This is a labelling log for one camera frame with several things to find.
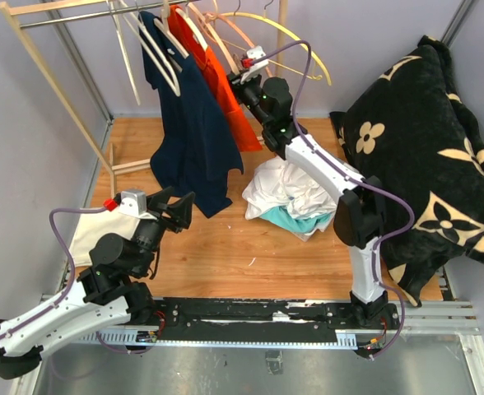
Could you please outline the orange t shirt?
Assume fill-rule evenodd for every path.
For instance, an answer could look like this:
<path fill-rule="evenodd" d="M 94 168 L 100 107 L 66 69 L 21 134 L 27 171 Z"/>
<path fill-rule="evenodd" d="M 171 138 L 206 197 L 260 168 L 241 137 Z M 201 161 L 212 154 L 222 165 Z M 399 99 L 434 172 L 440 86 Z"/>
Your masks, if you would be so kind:
<path fill-rule="evenodd" d="M 209 46 L 207 62 L 203 66 L 196 64 L 226 117 L 239 151 L 261 151 L 261 143 L 231 91 L 225 70 Z"/>

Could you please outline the orange hanger with metal hook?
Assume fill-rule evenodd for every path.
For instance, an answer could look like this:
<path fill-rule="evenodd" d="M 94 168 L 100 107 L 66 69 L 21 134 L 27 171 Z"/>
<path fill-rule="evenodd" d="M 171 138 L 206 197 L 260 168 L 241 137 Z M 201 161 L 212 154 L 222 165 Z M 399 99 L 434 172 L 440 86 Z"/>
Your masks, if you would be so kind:
<path fill-rule="evenodd" d="M 221 16 L 217 11 L 218 7 L 216 1 L 213 2 L 216 11 L 215 12 L 205 12 L 204 16 L 206 17 L 207 21 L 215 22 L 217 20 L 225 22 L 231 29 L 235 31 L 235 33 L 249 46 L 249 48 L 253 48 L 255 46 L 254 42 L 230 19 L 225 16 Z"/>

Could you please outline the white pink t shirt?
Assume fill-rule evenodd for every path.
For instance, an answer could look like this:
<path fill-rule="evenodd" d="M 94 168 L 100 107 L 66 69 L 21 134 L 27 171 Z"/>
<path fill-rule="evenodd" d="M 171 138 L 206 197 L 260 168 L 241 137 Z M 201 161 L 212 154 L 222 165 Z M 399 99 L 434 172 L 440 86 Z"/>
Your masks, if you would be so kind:
<path fill-rule="evenodd" d="M 275 207 L 304 220 L 336 211 L 337 204 L 312 177 L 293 163 L 276 156 L 259 165 L 242 192 L 245 218 L 252 220 Z"/>

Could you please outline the teal t shirt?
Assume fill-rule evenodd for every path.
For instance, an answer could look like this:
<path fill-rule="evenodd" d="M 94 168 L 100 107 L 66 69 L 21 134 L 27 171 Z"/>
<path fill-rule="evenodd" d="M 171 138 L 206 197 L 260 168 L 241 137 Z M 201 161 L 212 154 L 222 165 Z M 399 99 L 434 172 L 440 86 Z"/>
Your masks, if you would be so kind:
<path fill-rule="evenodd" d="M 260 218 L 291 233 L 312 235 L 316 230 L 325 231 L 333 214 L 329 212 L 310 218 L 294 218 L 285 207 L 274 207 L 264 212 Z"/>

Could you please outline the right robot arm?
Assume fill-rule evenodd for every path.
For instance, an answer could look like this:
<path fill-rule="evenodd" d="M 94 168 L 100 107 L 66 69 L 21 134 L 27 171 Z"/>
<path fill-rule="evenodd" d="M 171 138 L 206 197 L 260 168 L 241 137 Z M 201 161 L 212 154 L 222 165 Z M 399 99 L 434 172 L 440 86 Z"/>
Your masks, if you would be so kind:
<path fill-rule="evenodd" d="M 384 233 L 386 204 L 376 177 L 365 179 L 347 163 L 326 152 L 292 114 L 293 97 L 285 79 L 245 73 L 227 77 L 235 98 L 262 125 L 269 151 L 301 168 L 335 201 L 336 236 L 348 247 L 352 268 L 351 318 L 362 329 L 381 319 L 388 293 L 380 285 L 375 255 Z"/>

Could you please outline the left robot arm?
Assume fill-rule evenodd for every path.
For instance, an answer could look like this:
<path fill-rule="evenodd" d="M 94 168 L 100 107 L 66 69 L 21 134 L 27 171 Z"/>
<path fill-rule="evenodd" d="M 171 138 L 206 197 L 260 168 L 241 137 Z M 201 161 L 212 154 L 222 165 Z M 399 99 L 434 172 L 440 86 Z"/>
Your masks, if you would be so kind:
<path fill-rule="evenodd" d="M 148 324 L 156 304 L 142 278 L 155 278 L 165 232 L 187 230 L 195 194 L 177 201 L 172 187 L 147 195 L 128 189 L 101 208 L 81 208 L 81 214 L 116 211 L 137 220 L 130 238 L 110 232 L 89 252 L 91 265 L 70 277 L 64 289 L 30 311 L 0 319 L 0 378 L 16 379 L 67 344 L 118 324 Z"/>

